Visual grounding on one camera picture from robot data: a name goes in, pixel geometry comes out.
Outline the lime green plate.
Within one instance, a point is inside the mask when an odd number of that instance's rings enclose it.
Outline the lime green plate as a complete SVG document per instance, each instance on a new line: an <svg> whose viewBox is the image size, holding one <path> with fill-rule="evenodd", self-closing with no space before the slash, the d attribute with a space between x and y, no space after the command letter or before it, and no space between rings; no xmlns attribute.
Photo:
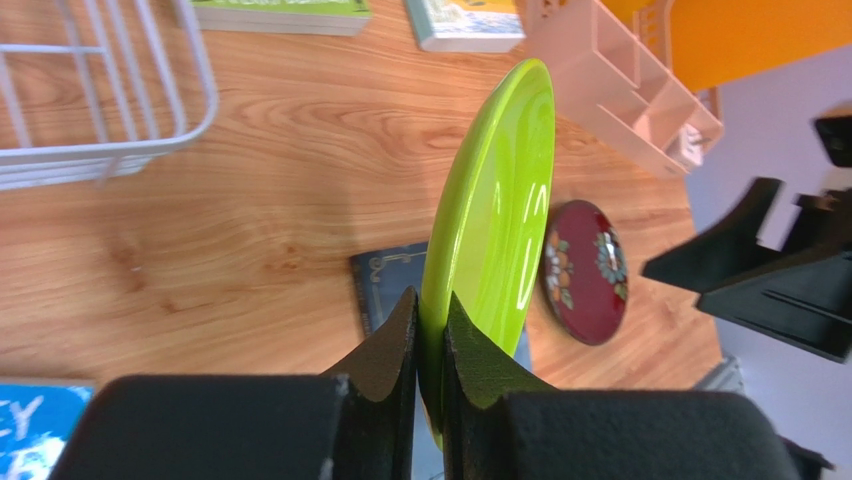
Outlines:
<svg viewBox="0 0 852 480"><path fill-rule="evenodd" d="M546 65L527 59L491 92L465 134L438 203L419 290L418 376L443 440L444 331L457 298L514 356L531 302L550 204L555 101Z"/></svg>

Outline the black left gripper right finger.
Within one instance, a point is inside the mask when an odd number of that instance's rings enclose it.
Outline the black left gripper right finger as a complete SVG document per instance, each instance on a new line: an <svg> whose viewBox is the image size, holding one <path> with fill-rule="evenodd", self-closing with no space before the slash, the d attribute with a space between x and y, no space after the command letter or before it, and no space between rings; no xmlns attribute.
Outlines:
<svg viewBox="0 0 852 480"><path fill-rule="evenodd" d="M518 364L451 295L443 333L442 435L448 479L516 479L516 447L504 397L551 392Z"/></svg>

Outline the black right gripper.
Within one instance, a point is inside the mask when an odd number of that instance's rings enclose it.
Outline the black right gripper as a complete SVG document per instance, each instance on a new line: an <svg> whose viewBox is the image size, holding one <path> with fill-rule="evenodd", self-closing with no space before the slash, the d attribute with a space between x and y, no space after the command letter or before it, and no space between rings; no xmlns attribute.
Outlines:
<svg viewBox="0 0 852 480"><path fill-rule="evenodd" d="M851 355L851 190L801 194L780 249L758 233L782 186L758 177L717 223L641 275L700 293L699 310L844 363Z"/></svg>

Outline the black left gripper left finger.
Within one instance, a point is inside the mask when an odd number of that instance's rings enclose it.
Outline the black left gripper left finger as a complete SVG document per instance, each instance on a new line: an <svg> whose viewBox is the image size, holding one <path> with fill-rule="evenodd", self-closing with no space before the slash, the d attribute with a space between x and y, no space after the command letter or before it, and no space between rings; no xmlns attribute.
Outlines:
<svg viewBox="0 0 852 480"><path fill-rule="evenodd" d="M387 320L322 373L342 404L327 479L411 477L418 295L407 287Z"/></svg>

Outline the dark red floral plate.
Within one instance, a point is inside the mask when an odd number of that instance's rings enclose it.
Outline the dark red floral plate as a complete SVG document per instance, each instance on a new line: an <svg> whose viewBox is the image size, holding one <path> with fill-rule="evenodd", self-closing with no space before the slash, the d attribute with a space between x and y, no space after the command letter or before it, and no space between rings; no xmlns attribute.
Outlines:
<svg viewBox="0 0 852 480"><path fill-rule="evenodd" d="M575 340L602 345L625 316L626 257L612 222L586 200L553 210L540 265L550 312Z"/></svg>

